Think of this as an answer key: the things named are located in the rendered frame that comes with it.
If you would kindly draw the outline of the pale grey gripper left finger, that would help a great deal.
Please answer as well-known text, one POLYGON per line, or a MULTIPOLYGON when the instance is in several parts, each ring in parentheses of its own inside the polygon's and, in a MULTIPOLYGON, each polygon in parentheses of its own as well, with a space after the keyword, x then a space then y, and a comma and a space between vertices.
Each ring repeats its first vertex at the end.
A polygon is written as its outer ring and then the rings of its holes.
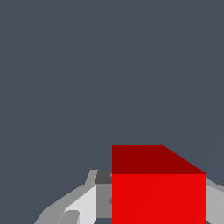
POLYGON ((112 218, 112 171, 90 170, 83 185, 47 207, 34 224, 95 224, 112 218))

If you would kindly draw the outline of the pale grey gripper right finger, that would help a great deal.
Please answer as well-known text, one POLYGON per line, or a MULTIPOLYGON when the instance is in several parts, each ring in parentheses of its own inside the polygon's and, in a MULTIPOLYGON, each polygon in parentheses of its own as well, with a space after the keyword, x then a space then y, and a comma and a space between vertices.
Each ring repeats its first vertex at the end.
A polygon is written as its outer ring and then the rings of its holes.
POLYGON ((210 224, 224 224, 224 186, 206 180, 206 220, 210 224))

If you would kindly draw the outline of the red cube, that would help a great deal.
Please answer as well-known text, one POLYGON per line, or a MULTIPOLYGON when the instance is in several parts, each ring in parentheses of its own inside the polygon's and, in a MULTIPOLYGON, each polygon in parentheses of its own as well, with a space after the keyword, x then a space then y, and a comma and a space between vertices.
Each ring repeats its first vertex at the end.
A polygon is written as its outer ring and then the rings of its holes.
POLYGON ((112 224, 207 224, 207 174, 163 145, 114 145, 112 224))

